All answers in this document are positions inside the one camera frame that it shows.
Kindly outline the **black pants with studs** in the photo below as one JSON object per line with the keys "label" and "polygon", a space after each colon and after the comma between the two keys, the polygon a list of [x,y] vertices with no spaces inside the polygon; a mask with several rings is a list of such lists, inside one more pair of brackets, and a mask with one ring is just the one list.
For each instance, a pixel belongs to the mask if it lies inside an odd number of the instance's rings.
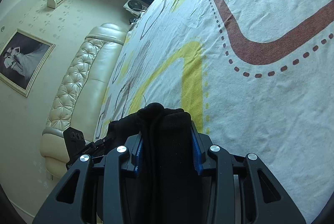
{"label": "black pants with studs", "polygon": [[201,179],[194,168],[191,116],[151,103],[109,123],[113,148],[142,134],[142,169],[125,181],[132,223],[201,223]]}

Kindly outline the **cream tufted leather headboard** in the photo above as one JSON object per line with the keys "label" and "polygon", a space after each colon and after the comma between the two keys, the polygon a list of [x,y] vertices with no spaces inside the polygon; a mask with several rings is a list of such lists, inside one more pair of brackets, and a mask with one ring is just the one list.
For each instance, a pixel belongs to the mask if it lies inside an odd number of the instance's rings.
{"label": "cream tufted leather headboard", "polygon": [[69,161],[63,132],[69,127],[83,132],[90,143],[100,136],[101,107],[128,31],[113,23],[94,27],[85,37],[64,75],[53,100],[40,153],[47,172],[61,178]]}

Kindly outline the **patterned white bed sheet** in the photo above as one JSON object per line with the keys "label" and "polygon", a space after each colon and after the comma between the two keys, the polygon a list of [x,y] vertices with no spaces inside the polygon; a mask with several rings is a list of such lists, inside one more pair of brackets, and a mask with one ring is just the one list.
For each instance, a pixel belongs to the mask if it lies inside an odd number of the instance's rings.
{"label": "patterned white bed sheet", "polygon": [[95,138],[149,103],[257,154],[311,223],[333,192],[333,0],[154,0],[125,39]]}

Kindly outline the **white desk fan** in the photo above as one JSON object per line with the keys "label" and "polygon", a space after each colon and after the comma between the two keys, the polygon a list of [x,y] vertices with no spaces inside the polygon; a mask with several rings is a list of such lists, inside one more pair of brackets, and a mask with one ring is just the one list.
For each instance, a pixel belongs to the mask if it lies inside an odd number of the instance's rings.
{"label": "white desk fan", "polygon": [[146,6],[143,6],[139,1],[137,0],[128,0],[123,8],[133,14],[134,16],[139,16],[142,12],[147,10]]}

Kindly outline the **framed wall picture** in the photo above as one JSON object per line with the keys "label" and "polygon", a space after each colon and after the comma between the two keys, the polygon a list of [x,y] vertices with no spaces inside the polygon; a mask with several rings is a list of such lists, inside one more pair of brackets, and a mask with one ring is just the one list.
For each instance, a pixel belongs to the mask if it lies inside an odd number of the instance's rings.
{"label": "framed wall picture", "polygon": [[28,97],[55,44],[17,29],[1,48],[1,81]]}

